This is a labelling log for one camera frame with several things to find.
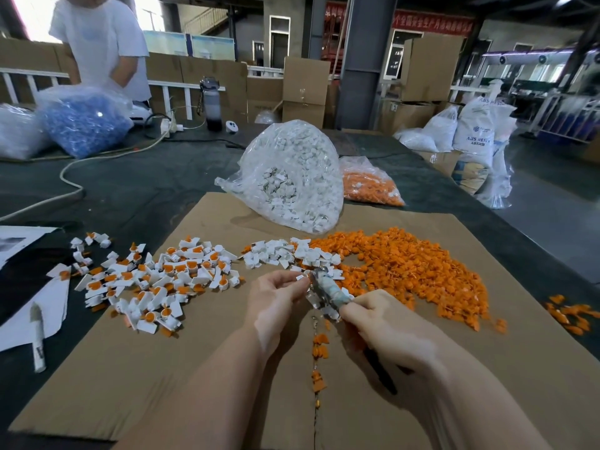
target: clear plastic bag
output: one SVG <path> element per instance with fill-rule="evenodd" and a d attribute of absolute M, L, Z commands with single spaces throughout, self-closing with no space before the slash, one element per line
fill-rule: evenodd
<path fill-rule="evenodd" d="M 436 142 L 423 133 L 423 128 L 402 129 L 394 134 L 394 139 L 410 150 L 439 153 Z"/>
<path fill-rule="evenodd" d="M 239 171 L 215 184 L 265 218 L 308 233 L 332 229 L 344 204 L 333 143 L 301 120 L 266 128 L 244 151 Z"/>
<path fill-rule="evenodd" d="M 476 97 L 462 109 L 454 135 L 454 150 L 463 154 L 459 161 L 491 167 L 494 153 L 494 116 L 491 101 Z"/>
<path fill-rule="evenodd" d="M 24 161 L 51 143 L 34 112 L 14 105 L 0 105 L 0 157 Z"/>
<path fill-rule="evenodd" d="M 484 185 L 475 195 L 486 207 L 494 210 L 508 208 L 511 204 L 507 197 L 510 196 L 513 187 L 511 186 L 511 176 L 513 170 L 506 164 L 504 151 L 508 142 L 495 142 L 494 159 L 492 167 Z"/>
<path fill-rule="evenodd" d="M 356 202 L 404 206 L 396 183 L 367 157 L 343 157 L 340 169 L 344 179 L 344 197 Z"/>
<path fill-rule="evenodd" d="M 78 159 L 110 149 L 133 128 L 131 100 L 106 88 L 56 86 L 36 99 L 36 113 L 50 138 Z"/>
<path fill-rule="evenodd" d="M 279 115 L 276 115 L 272 110 L 262 110 L 256 116 L 254 123 L 272 125 L 273 123 L 281 123 L 281 117 Z"/>
<path fill-rule="evenodd" d="M 458 107 L 451 105 L 429 120 L 423 128 L 423 134 L 433 139 L 440 153 L 449 153 L 452 151 L 457 126 Z"/>

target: table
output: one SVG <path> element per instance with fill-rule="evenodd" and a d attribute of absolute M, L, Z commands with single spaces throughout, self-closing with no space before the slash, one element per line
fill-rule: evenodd
<path fill-rule="evenodd" d="M 229 177 L 238 169 L 242 149 L 210 141 L 201 132 L 197 135 L 204 136 L 204 141 L 162 142 L 139 154 L 74 166 L 67 178 L 86 188 L 84 198 L 49 204 L 11 224 L 60 228 L 44 236 L 36 247 L 64 247 L 74 236 L 94 231 L 113 237 L 117 252 L 126 250 L 132 241 L 145 242 L 147 249 L 154 252 L 206 192 L 220 191 L 214 185 L 216 177 Z M 562 293 L 573 302 L 600 308 L 600 290 L 459 189 L 416 153 L 391 137 L 347 135 L 359 154 L 371 158 L 375 166 L 394 179 L 407 203 L 406 210 L 454 214 L 536 300 L 543 303 L 550 295 Z M 0 162 L 0 215 L 71 191 L 58 179 L 67 163 L 66 159 L 27 164 Z M 12 436 L 5 432 L 97 318 L 97 314 L 83 307 L 79 295 L 70 296 L 61 331 L 44 343 L 47 370 L 41 374 L 33 372 L 30 347 L 0 353 L 0 447 L 93 450 L 111 446 L 106 442 Z M 578 340 L 600 358 L 600 333 L 590 332 Z"/>

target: cardboard sheet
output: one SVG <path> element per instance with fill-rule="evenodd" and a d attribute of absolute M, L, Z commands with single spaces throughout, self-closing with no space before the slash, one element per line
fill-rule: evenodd
<path fill-rule="evenodd" d="M 392 226 L 439 242 L 479 273 L 488 288 L 490 312 L 508 321 L 501 335 L 482 325 L 435 317 L 435 306 L 417 301 L 416 312 L 442 328 L 474 354 L 508 388 L 553 448 L 594 448 L 600 442 L 600 363 L 579 345 L 452 215 L 411 213 L 346 205 L 336 230 L 373 233 Z M 232 196 L 208 193 L 159 249 L 187 234 L 236 252 L 253 241 L 300 236 L 267 222 Z M 252 279 L 270 271 L 240 269 Z M 12 431 L 95 439 L 119 439 L 143 414 L 201 364 L 237 328 L 249 286 L 206 293 L 184 307 L 179 338 L 136 334 L 121 318 L 106 313 L 12 423 Z M 346 354 L 335 329 L 329 332 L 329 359 L 319 362 L 328 387 L 316 415 L 311 389 L 312 316 L 300 306 L 267 366 L 245 448 L 398 449 L 429 448 L 428 404 L 411 399 L 423 386 L 418 377 L 402 382 L 396 403 L 379 394 L 377 383 Z"/>

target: white paper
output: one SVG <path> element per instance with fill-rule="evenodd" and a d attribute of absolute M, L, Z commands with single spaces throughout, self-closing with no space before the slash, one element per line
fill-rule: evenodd
<path fill-rule="evenodd" d="M 21 249 L 55 230 L 56 227 L 0 226 L 0 269 Z"/>
<path fill-rule="evenodd" d="M 0 352 L 3 350 L 31 344 L 34 334 L 31 331 L 29 310 L 35 302 L 41 309 L 44 325 L 44 338 L 56 334 L 67 316 L 67 298 L 69 281 L 53 278 L 40 289 L 17 313 L 0 327 Z"/>

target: right hand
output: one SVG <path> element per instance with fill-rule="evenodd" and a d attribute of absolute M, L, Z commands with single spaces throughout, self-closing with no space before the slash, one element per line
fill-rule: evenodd
<path fill-rule="evenodd" d="M 367 344 L 389 361 L 423 372 L 454 342 L 384 290 L 360 295 L 340 309 Z"/>

